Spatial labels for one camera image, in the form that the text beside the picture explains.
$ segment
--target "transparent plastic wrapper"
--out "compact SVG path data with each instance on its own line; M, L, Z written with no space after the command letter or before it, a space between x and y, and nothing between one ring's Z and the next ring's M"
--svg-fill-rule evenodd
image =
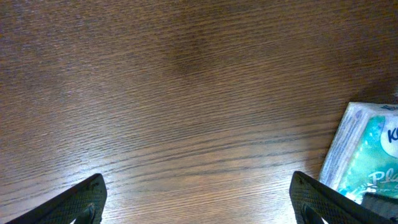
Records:
M398 105L349 103L319 181L357 203L398 198Z

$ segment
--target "brown wooden surface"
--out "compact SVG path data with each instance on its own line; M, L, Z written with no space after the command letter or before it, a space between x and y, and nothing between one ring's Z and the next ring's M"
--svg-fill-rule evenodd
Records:
M293 171L393 87L396 10L1 1L0 223L97 172L103 223L293 223Z

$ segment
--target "teal package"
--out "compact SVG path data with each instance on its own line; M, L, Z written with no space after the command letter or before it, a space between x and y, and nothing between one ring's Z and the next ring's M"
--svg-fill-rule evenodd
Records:
M337 191L361 203L366 192L398 198L398 117L369 119Z

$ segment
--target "table surface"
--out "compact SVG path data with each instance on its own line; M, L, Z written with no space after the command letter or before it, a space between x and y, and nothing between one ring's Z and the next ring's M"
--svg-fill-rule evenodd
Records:
M102 223L294 223L349 101L388 101L394 1L2 1L0 223L94 173Z

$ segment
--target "black object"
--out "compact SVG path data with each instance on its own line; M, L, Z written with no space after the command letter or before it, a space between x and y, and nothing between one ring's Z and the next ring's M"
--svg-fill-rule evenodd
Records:
M8 223L99 224L106 196L103 176L94 174Z
M398 200L365 194L363 204L358 205L333 189L319 183L303 172L293 174L290 199L298 224L397 223Z

